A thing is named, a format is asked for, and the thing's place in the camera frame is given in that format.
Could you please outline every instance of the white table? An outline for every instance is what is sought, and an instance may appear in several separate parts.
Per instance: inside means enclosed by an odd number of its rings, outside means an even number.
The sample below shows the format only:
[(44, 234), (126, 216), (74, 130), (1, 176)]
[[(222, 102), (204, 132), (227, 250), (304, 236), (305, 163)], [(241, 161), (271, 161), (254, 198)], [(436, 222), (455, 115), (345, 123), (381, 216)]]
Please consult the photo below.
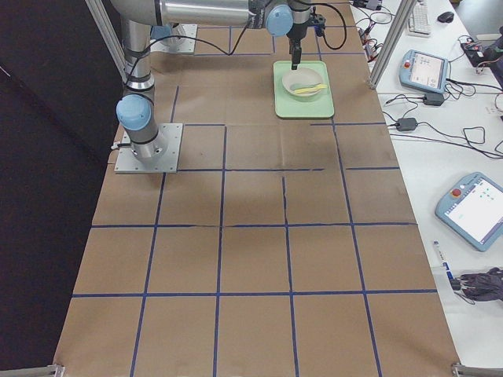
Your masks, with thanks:
[[(390, 11), (396, 12), (397, 0), (384, 0), (383, 3)], [(363, 18), (362, 12), (352, 10), (356, 21)], [(404, 31), (398, 42), (377, 87), (383, 110), (394, 118), (401, 117), (413, 105), (406, 101), (395, 101), (388, 105), (385, 102), (399, 93), (419, 93), (401, 86), (398, 80), (402, 57), (409, 49), (447, 57), (449, 60), (462, 54), (457, 39), (466, 35), (467, 31), (459, 18), (454, 17), (452, 24), (436, 21), (436, 17), (447, 10), (453, 11), (447, 0), (429, 0), (431, 37), (413, 37)], [(360, 24), (366, 27), (365, 21)], [(389, 26), (376, 25), (370, 34), (371, 38), (383, 42)], [(451, 78), (498, 86), (489, 69), (484, 70), (482, 75), (477, 75), (466, 57), (452, 63)], [(503, 140), (503, 121), (500, 119), (503, 113), (499, 113), (494, 107), (494, 95), (489, 94), (494, 93), (494, 90), (478, 91), (481, 94), (472, 98), (462, 97), (459, 101), (446, 101), (441, 108), (420, 104), (417, 110), (407, 116), (415, 117), (418, 122), (429, 122), (444, 133), (460, 136), (464, 127), (483, 126), (486, 129), (487, 141), (483, 148), (492, 151), (493, 147)], [(393, 123), (388, 117), (387, 121), (388, 124)], [(390, 132), (399, 134), (394, 129), (390, 129)], [(411, 135), (449, 140), (423, 125)], [(432, 245), (434, 240), (439, 241), (455, 276), (468, 272), (486, 272), (491, 267), (503, 266), (503, 238), (497, 240), (487, 252), (481, 253), (435, 216), (435, 206), (439, 199), (451, 185), (466, 174), (481, 171), (503, 185), (503, 161), (489, 160), (471, 150), (436, 142), (403, 137), (392, 137), (392, 140), (460, 362), (471, 367), (503, 368), (503, 302), (479, 302), (470, 306), (454, 295), (446, 271), (441, 267), (439, 256)]]

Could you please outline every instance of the blue pen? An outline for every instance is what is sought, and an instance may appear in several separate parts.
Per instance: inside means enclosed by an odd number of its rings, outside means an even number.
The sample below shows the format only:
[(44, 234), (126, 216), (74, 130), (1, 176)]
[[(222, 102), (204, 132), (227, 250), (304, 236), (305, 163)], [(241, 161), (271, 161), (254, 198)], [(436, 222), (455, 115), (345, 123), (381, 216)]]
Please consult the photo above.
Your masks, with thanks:
[(438, 241), (433, 241), (433, 246), (435, 247), (437, 253), (439, 254), (440, 260), (442, 261), (442, 265), (446, 268), (447, 277), (449, 278), (449, 280), (454, 279), (453, 274), (450, 271), (449, 264), (447, 263), (446, 257), (440, 250), (440, 243)]

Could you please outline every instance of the green cutting board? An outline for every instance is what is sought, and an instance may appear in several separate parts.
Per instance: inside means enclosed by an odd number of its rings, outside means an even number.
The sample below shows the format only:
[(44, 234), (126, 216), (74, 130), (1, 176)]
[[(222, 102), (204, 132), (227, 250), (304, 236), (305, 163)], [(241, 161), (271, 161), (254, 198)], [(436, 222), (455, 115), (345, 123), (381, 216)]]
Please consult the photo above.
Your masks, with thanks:
[(292, 68), (291, 61), (274, 63), (274, 103), (276, 115), (284, 119), (328, 119), (334, 115), (332, 91), (329, 74), (325, 63), (319, 60), (307, 60), (299, 67), (310, 68), (323, 78), (329, 87), (311, 97), (294, 97), (283, 87), (281, 78)]

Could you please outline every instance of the keyboard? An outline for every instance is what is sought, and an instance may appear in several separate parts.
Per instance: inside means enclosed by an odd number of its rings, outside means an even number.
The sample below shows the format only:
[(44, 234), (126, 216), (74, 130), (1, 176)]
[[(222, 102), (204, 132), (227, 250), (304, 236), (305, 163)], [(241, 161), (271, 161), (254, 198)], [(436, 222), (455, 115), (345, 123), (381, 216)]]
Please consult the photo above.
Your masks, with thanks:
[(431, 26), (428, 20), (428, 5), (426, 0), (417, 0), (407, 25), (409, 35), (427, 38), (431, 34)]

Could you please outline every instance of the yellow object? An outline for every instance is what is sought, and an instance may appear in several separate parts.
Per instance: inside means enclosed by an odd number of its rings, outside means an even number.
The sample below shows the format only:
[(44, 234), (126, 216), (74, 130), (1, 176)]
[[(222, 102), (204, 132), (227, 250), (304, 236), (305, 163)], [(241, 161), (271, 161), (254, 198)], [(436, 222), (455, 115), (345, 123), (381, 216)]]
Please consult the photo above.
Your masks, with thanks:
[(303, 93), (310, 93), (310, 92), (318, 92), (321, 89), (326, 89), (329, 86), (327, 84), (317, 84), (314, 86), (309, 86), (307, 88), (300, 88), (300, 89), (295, 89), (293, 93), (295, 94), (303, 94)]

